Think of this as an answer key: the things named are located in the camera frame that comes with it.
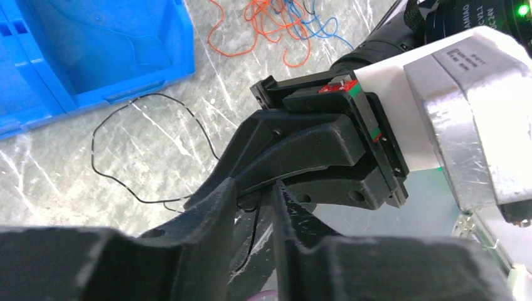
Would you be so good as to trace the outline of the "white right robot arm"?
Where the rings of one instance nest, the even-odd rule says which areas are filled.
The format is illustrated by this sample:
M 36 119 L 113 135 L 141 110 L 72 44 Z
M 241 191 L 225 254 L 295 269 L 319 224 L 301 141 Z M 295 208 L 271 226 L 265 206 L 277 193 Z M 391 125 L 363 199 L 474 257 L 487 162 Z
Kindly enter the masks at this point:
M 479 26 L 508 34 L 531 52 L 528 1 L 409 1 L 327 71 L 257 82 L 251 90 L 260 110 L 239 126 L 184 207 L 200 203 L 228 177 L 237 182 L 237 208 L 246 212 L 263 205 L 277 181 L 301 201 L 402 206 L 406 152 L 383 108 L 385 96 L 366 90 L 355 71 Z

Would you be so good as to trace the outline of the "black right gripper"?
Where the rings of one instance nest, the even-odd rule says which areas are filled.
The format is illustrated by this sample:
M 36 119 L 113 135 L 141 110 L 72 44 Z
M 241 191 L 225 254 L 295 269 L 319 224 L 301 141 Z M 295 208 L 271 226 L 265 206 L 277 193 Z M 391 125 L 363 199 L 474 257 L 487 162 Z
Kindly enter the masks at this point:
M 379 98 L 351 71 L 290 80 L 273 76 L 250 88 L 263 109 L 242 122 L 193 196 L 190 209 L 225 179 L 237 185 L 237 208 L 282 181 L 298 201 L 376 210 L 407 200 L 409 173 Z

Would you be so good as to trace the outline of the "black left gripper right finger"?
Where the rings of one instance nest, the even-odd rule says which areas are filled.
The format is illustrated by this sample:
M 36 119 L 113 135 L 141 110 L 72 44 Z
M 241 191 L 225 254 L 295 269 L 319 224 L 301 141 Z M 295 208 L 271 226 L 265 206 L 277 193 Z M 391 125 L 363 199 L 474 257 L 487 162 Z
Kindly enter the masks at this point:
M 282 182 L 272 190 L 280 300 L 512 300 L 506 279 L 467 238 L 344 236 Z

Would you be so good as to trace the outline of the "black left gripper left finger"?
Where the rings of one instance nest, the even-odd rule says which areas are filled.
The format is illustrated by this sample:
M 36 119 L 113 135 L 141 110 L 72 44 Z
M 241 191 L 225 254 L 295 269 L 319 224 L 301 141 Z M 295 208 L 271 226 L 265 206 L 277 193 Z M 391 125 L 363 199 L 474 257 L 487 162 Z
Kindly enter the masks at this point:
M 127 236 L 113 228 L 2 227 L 2 300 L 224 300 L 236 183 Z

